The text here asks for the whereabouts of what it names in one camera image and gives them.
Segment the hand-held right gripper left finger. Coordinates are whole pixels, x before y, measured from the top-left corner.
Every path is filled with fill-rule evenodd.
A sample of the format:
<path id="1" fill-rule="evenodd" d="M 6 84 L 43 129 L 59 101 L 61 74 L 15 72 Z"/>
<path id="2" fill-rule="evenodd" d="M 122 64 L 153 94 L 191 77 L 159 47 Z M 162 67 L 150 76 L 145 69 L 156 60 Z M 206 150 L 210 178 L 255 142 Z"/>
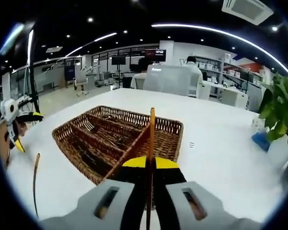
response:
<path id="1" fill-rule="evenodd" d="M 116 178 L 106 179 L 78 199 L 61 217 L 41 221 L 45 230 L 138 230 L 148 195 L 146 157 L 126 161 Z"/>

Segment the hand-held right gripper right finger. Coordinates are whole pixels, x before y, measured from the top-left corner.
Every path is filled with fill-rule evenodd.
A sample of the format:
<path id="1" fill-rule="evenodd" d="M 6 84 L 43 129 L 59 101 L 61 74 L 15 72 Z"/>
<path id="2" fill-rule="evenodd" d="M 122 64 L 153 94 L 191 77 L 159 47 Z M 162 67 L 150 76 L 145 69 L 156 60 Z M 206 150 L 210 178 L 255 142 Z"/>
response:
<path id="1" fill-rule="evenodd" d="M 163 230 L 258 230 L 261 224 L 237 218 L 196 182 L 186 181 L 177 163 L 155 158 L 153 200 Z"/>

